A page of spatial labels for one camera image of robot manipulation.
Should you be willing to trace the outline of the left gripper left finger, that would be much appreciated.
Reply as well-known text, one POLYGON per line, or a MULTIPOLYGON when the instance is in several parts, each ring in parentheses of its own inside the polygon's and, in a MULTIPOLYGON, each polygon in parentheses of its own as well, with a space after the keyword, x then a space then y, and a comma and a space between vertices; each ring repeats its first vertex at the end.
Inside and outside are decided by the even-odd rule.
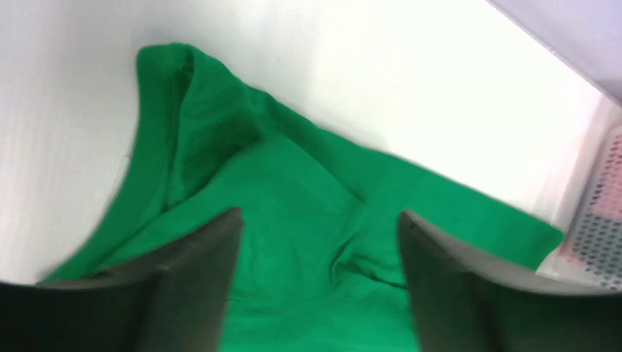
POLYGON ((1 284, 3 351, 217 351, 239 208, 86 279, 1 284))

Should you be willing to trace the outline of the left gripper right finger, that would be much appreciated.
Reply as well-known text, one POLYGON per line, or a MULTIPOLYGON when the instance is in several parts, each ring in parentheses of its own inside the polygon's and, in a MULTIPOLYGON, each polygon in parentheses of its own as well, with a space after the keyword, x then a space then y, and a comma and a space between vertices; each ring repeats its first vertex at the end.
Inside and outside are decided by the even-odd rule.
POLYGON ((398 240, 422 351, 619 351, 621 293, 484 252, 417 214, 398 240))

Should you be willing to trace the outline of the green t-shirt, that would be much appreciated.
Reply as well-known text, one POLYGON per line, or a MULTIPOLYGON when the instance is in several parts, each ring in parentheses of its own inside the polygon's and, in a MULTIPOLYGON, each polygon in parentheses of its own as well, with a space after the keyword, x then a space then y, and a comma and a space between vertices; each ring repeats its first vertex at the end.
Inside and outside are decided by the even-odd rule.
POLYGON ((128 174, 50 279, 93 274, 240 207, 223 351, 418 351, 397 242, 405 209, 531 269, 563 239, 510 205, 319 128, 193 46, 146 46, 136 70, 128 174))

